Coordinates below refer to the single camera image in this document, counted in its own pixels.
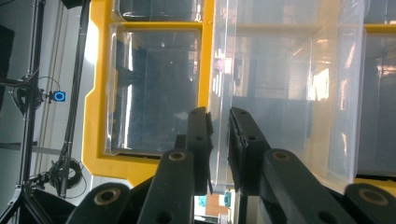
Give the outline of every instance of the round screw hole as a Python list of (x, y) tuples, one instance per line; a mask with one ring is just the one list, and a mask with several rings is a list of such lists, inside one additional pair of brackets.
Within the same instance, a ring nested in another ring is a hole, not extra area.
[(335, 218), (335, 216), (333, 214), (331, 214), (330, 212), (321, 211), (321, 212), (319, 212), (318, 216), (319, 216), (320, 220), (322, 220), (324, 223), (328, 223), (328, 224), (337, 223), (337, 218)]
[(171, 161), (182, 161), (185, 158), (186, 158), (186, 154), (184, 154), (182, 152), (174, 152), (174, 153), (169, 155), (169, 159)]
[(108, 205), (114, 203), (120, 197), (120, 190), (119, 189), (103, 189), (99, 191), (93, 201), (97, 205)]
[(289, 155), (284, 152), (274, 152), (273, 157), (278, 161), (288, 161), (290, 158)]
[(378, 206), (387, 206), (388, 199), (381, 193), (373, 189), (359, 189), (359, 196), (367, 203), (373, 203)]
[(112, 197), (114, 197), (114, 192), (113, 191), (109, 191), (109, 192), (105, 192), (105, 193), (103, 193), (101, 196), (100, 196), (100, 198), (103, 200), (103, 201), (108, 201), (108, 200), (110, 200)]
[(166, 224), (166, 223), (170, 223), (173, 219), (173, 216), (170, 212), (161, 212), (159, 214), (157, 214), (157, 216), (155, 217), (155, 222), (156, 223), (161, 223), (161, 224)]

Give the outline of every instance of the transparent plastic wall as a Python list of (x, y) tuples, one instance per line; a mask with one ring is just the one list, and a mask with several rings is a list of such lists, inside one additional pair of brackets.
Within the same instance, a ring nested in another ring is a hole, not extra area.
[(396, 176), (396, 35), (366, 40), (359, 175)]
[(236, 106), (271, 147), (292, 151), (323, 185), (344, 191), (356, 174), (363, 13), (359, 0), (217, 4), (209, 110), (225, 155), (218, 174)]
[(204, 0), (115, 0), (119, 21), (201, 21)]
[(199, 33), (112, 27), (106, 152), (161, 156), (196, 107)]
[(237, 0), (218, 0), (215, 4), (215, 22), (212, 43), (212, 71), (209, 83), (208, 111), (214, 132), (214, 149), (210, 156), (210, 174), (214, 191), (223, 193), (227, 184), (228, 119), (232, 105), (233, 74), (225, 64), (233, 58)]

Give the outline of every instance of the metal rod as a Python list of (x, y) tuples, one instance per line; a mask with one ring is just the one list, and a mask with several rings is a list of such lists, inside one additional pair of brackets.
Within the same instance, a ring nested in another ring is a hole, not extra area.
[(28, 83), (32, 87), (27, 91), (25, 104), (27, 106), (26, 112), (23, 115), (24, 130), (23, 141), (21, 143), (21, 171), (19, 184), (29, 180), (30, 165), (32, 159), (33, 137), (35, 131), (35, 100), (37, 86), (39, 65), (40, 65), (40, 51), (41, 51), (41, 37), (44, 18), (44, 5), (45, 1), (35, 0), (34, 13), (33, 13), (33, 32), (32, 32), (32, 45), (30, 51), (29, 74), (26, 77), (29, 79)]
[[(13, 145), (13, 144), (0, 143), (0, 148), (21, 150), (21, 144)], [(61, 150), (55, 148), (49, 148), (49, 147), (32, 147), (32, 152), (59, 156)]]
[(29, 90), (32, 86), (28, 82), (0, 77), (0, 86), (16, 87)]

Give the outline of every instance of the black metal stand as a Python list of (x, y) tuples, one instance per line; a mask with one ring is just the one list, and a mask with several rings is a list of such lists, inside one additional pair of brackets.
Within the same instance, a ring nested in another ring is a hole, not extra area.
[(34, 1), (34, 13), (32, 18), (33, 32), (30, 49), (30, 62), (28, 74), (22, 80), (0, 79), (0, 85), (26, 90), (25, 111), (23, 113), (24, 130), (21, 143), (21, 171), (18, 185), (13, 198), (8, 204), (6, 211), (0, 216), (0, 223), (8, 223), (18, 210), (23, 207), (33, 216), (38, 223), (51, 223), (50, 217), (43, 210), (40, 203), (35, 199), (29, 184), (30, 166), (32, 159), (33, 135), (35, 130), (35, 104), (36, 86), (38, 81), (41, 37), (44, 18), (45, 0)]

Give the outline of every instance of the transparent container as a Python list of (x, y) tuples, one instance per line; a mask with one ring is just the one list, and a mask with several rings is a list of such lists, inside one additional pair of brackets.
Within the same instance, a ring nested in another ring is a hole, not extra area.
[(359, 175), (396, 176), (396, 35), (367, 35)]
[(364, 1), (219, 0), (209, 111), (217, 184), (226, 184), (231, 106), (271, 147), (295, 153), (326, 187), (356, 174)]
[(113, 18), (125, 21), (202, 21), (204, 0), (115, 0)]
[(106, 153), (161, 156), (196, 107), (196, 30), (112, 27)]

